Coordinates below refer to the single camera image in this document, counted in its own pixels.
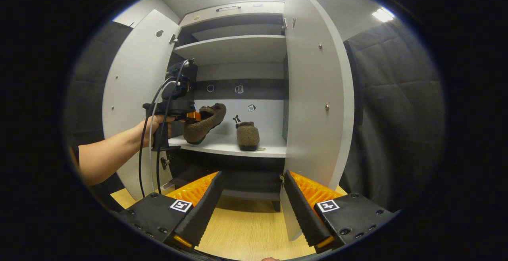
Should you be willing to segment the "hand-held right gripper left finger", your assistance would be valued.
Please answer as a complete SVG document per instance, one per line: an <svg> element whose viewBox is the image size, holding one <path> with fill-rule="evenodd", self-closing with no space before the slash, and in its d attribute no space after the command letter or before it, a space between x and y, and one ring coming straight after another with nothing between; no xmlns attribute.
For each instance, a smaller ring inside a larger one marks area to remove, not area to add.
<svg viewBox="0 0 508 261"><path fill-rule="evenodd" d="M119 219L167 246L192 251L223 192L223 173L214 172L163 195L153 192L119 213Z"/></svg>

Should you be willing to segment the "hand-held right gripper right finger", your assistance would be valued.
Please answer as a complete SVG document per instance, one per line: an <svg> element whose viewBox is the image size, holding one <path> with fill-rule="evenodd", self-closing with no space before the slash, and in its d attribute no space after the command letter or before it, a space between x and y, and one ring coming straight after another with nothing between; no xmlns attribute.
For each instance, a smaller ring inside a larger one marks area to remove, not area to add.
<svg viewBox="0 0 508 261"><path fill-rule="evenodd" d="M340 194L295 172L284 189L301 232L316 253L363 239L397 216L358 193Z"/></svg>

